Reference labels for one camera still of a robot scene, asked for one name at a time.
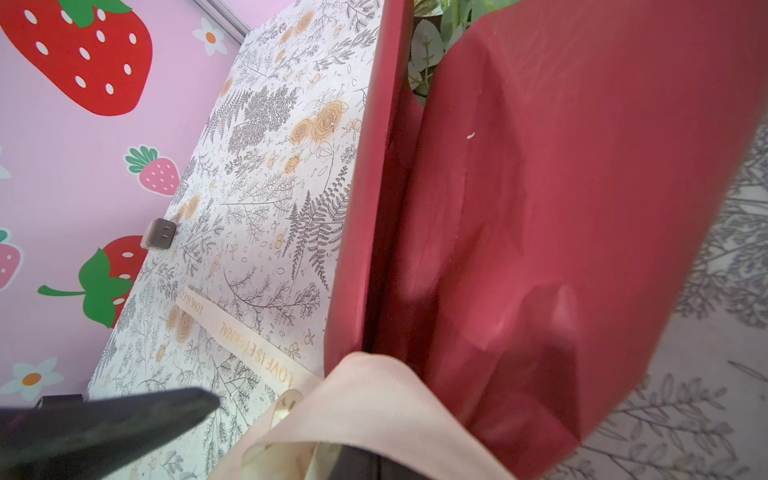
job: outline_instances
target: red strawberry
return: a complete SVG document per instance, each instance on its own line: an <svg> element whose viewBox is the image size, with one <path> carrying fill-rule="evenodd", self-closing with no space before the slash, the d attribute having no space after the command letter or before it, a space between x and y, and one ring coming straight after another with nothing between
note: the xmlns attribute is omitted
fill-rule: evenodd
<svg viewBox="0 0 768 480"><path fill-rule="evenodd" d="M65 292L43 285L38 293L47 296L85 295L83 313L107 328L114 327L146 256L147 251L141 248L140 235L118 238L103 250L97 249L96 254L80 269L78 279L82 291Z"/></svg>
<svg viewBox="0 0 768 480"><path fill-rule="evenodd" d="M0 229L0 290L11 284L24 259L22 251L7 242L10 238L10 230Z"/></svg>
<svg viewBox="0 0 768 480"><path fill-rule="evenodd" d="M152 40L120 0L2 0L0 27L27 60L86 110L122 115L139 102Z"/></svg>
<svg viewBox="0 0 768 480"><path fill-rule="evenodd" d="M147 258L147 250L141 248L141 235L134 235L132 237L122 237L117 240L113 240L104 247L104 253L109 258L109 276L119 277L129 280L136 280L141 266L144 265L144 259ZM118 322L120 318L120 312L123 311L125 301L128 300L128 295L131 291L128 290L123 296L119 296L116 299L112 299L112 303L115 305L114 323Z"/></svg>
<svg viewBox="0 0 768 480"><path fill-rule="evenodd" d="M179 170L170 158L157 158L157 149L141 145L128 149L128 171L138 175L139 184L160 195L172 197L179 186Z"/></svg>

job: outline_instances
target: floral wrapping paper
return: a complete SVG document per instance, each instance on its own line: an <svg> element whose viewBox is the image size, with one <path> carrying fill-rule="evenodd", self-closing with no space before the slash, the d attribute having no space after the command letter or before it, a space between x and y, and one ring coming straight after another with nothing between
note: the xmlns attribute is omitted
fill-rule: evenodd
<svg viewBox="0 0 768 480"><path fill-rule="evenodd" d="M381 0L299 0L246 37L88 387L200 386L205 422L111 478L204 478L275 400L174 306L188 284L318 376Z"/></svg>
<svg viewBox="0 0 768 480"><path fill-rule="evenodd" d="M768 478L768 117L645 380L545 480Z"/></svg>

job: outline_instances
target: flower center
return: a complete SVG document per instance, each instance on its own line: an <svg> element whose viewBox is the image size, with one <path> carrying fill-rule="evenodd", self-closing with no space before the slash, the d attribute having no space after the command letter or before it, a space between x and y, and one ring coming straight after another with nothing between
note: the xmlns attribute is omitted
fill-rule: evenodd
<svg viewBox="0 0 768 480"><path fill-rule="evenodd" d="M39 373L30 373L22 379L22 385L33 386L35 383L39 382L41 378L43 377Z"/></svg>

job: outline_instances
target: red wrapping paper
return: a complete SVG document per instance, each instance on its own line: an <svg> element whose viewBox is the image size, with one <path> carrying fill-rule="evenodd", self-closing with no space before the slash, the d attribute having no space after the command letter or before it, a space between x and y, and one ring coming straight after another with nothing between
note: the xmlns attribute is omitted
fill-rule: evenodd
<svg viewBox="0 0 768 480"><path fill-rule="evenodd" d="M641 379L765 107L766 18L764 0L524 0L439 65L366 315L376 352L521 480ZM326 370L356 348L333 305L328 325Z"/></svg>

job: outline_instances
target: ribbon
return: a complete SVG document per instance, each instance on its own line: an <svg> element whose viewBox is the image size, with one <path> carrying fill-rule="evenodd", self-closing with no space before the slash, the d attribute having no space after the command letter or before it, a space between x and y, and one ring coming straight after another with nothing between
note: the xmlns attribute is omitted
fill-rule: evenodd
<svg viewBox="0 0 768 480"><path fill-rule="evenodd" d="M191 315L223 348L242 360L277 395L295 389L304 395L322 380L247 325L187 286L176 304Z"/></svg>

